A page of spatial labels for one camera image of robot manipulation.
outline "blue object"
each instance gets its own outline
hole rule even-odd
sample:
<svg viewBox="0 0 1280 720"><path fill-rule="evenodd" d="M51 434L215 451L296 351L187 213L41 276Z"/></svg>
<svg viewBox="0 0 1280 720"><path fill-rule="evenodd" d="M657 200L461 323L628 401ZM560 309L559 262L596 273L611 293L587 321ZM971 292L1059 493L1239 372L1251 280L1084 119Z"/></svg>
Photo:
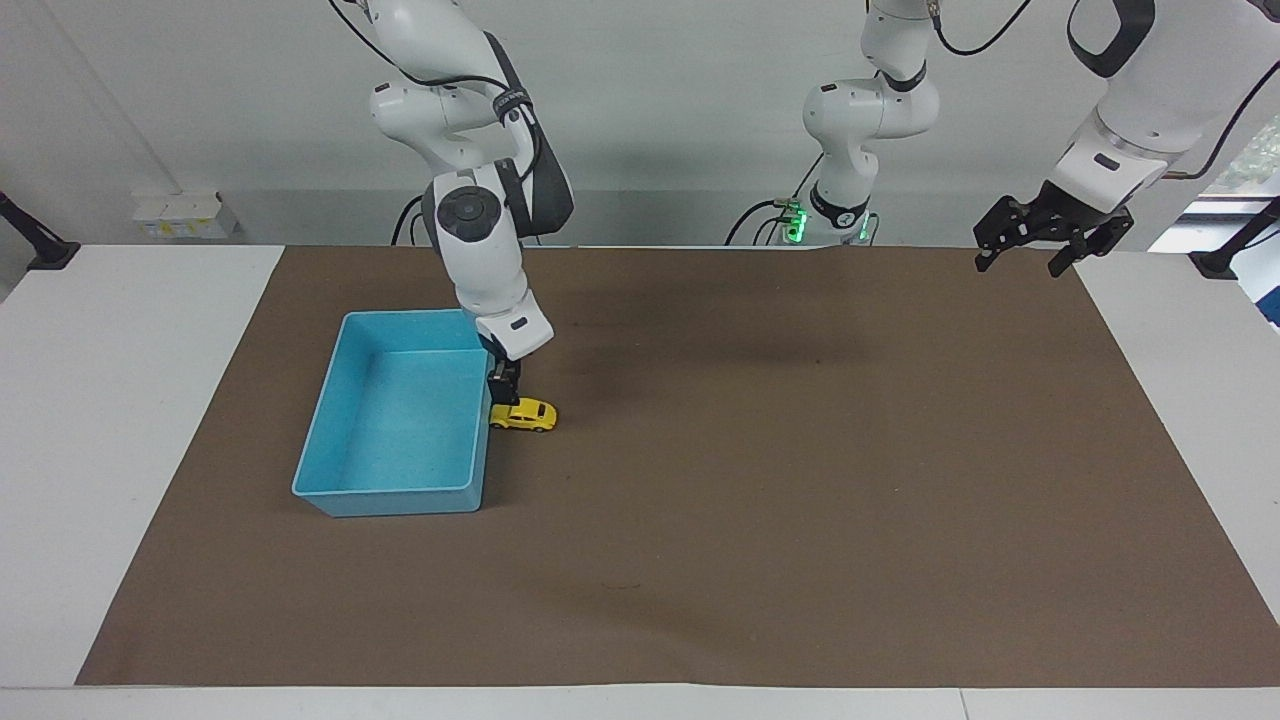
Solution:
<svg viewBox="0 0 1280 720"><path fill-rule="evenodd" d="M1280 325L1280 287L1272 290L1266 297L1258 301L1258 309L1268 320Z"/></svg>
<svg viewBox="0 0 1280 720"><path fill-rule="evenodd" d="M479 510L492 368L461 310L347 315L293 495L334 518Z"/></svg>

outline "brown table surface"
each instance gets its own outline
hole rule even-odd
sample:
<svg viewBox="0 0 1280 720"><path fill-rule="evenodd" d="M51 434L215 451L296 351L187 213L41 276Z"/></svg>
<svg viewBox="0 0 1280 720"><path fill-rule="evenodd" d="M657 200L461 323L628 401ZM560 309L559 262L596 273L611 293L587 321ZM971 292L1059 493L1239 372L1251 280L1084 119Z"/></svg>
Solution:
<svg viewBox="0 0 1280 720"><path fill-rule="evenodd" d="M566 250L547 436L475 515L289 492L343 315L429 251L289 249L82 684L1280 685L1280 629L1073 274L1015 252Z"/></svg>

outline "yellow toy car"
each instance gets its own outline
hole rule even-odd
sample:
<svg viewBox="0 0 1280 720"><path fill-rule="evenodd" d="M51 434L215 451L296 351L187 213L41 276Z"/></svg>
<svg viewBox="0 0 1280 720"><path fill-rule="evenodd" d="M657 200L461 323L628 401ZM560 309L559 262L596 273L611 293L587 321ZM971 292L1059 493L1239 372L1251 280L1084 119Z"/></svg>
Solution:
<svg viewBox="0 0 1280 720"><path fill-rule="evenodd" d="M556 429L556 407L550 402L525 397L516 406L494 405L489 413L489 427L545 433Z"/></svg>

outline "white robotic arm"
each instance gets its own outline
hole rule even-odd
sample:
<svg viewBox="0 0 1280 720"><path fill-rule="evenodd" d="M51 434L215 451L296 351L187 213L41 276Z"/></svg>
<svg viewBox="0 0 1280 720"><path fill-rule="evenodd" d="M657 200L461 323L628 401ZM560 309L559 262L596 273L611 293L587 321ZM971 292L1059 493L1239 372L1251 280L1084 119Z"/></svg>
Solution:
<svg viewBox="0 0 1280 720"><path fill-rule="evenodd" d="M370 110L384 135L431 169L422 217L458 302L485 346L518 363L554 334L529 288L518 238L558 231L573 210L532 101L500 42L456 0L347 1L365 10L378 45L408 81L375 88ZM458 133L497 122L516 154L486 163Z"/></svg>
<svg viewBox="0 0 1280 720"><path fill-rule="evenodd" d="M846 242L858 232L879 173L867 141L911 137L933 127L940 100L924 61L932 35L925 0L873 0L861 49L879 72L809 94L804 124L823 151L818 182L804 202L810 234Z"/></svg>
<svg viewBox="0 0 1280 720"><path fill-rule="evenodd" d="M1075 55L1110 86L1029 204L1002 197L974 227L986 272L1033 241L1068 242L1050 270L1106 255L1125 208L1165 176L1280 56L1276 0L1076 0Z"/></svg>

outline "table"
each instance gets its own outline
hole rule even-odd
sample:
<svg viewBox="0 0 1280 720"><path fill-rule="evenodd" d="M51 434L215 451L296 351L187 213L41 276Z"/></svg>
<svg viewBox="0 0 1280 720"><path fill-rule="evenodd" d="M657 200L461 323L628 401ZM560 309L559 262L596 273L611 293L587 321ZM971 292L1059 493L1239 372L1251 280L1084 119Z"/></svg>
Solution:
<svg viewBox="0 0 1280 720"><path fill-rule="evenodd" d="M1274 717L1280 689L68 689L262 288L276 247L86 247L0 306L0 710L64 716ZM1272 612L1280 337L1179 256L1080 265ZM148 395L159 402L133 407Z"/></svg>

